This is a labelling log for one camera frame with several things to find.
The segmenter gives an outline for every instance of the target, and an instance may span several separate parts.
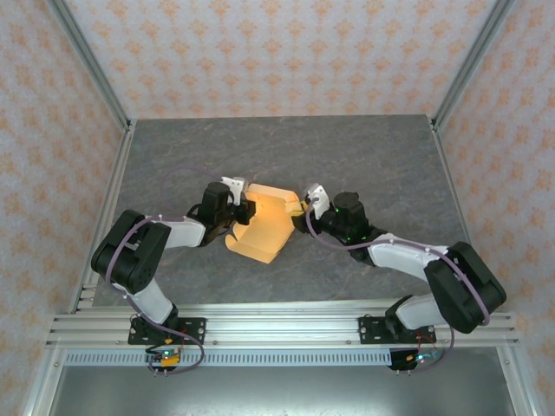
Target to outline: gray tabletop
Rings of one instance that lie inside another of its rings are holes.
[[[137,123],[115,218],[132,208],[182,216],[209,176],[289,189],[314,182],[333,197],[360,194],[371,224],[423,243],[450,245],[464,233],[424,115],[326,116]],[[294,302],[421,295],[415,277],[357,263],[294,231],[270,264],[242,257],[220,237],[204,248],[166,250],[156,274],[175,303]],[[126,301],[99,283],[95,306]]]

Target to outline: enclosure wall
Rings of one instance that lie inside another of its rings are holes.
[[[555,7],[513,6],[441,136],[479,253],[555,409]]]
[[[0,4],[0,414],[67,310],[121,137],[43,0]]]
[[[128,116],[434,115],[494,0],[69,2]]]

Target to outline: orange plastic part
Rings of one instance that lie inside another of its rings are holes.
[[[235,224],[225,245],[233,252],[270,263],[295,230],[291,215],[302,210],[293,191],[251,184],[247,199],[256,202],[257,211],[249,225]]]

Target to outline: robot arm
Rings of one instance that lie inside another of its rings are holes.
[[[430,285],[432,294],[407,296],[386,313],[386,325],[397,340],[403,333],[442,323],[468,334],[506,300],[505,291],[470,244],[431,246],[380,230],[369,224],[354,192],[342,192],[331,203],[325,190],[314,184],[305,202],[312,207],[310,227],[306,216],[296,217],[298,230],[314,231],[315,237],[330,234],[356,261],[399,270]],[[454,274],[453,265],[469,284]]]
[[[118,256],[111,283],[129,297],[142,314],[165,328],[178,330],[178,310],[162,293],[154,272],[162,252],[173,247],[203,247],[234,221],[249,224],[256,207],[245,198],[247,184],[242,178],[222,178],[205,189],[202,202],[195,205],[181,221],[158,220],[143,225],[127,242]],[[139,212],[124,211],[96,249],[92,269],[105,276],[118,246],[129,231],[143,221]]]

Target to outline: silver metal floor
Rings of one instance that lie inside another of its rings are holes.
[[[375,226],[430,244],[464,239],[440,156],[424,115],[140,120],[115,218],[127,208],[178,217],[224,176],[302,194],[314,182],[333,197],[359,192]],[[176,304],[295,302],[422,295],[428,286],[372,269],[295,231],[271,264],[230,252],[220,238],[202,249],[164,253],[156,279]],[[126,305],[99,282],[95,306]]]
[[[65,367],[51,416],[512,416],[495,348],[455,349],[432,371],[386,367]]]

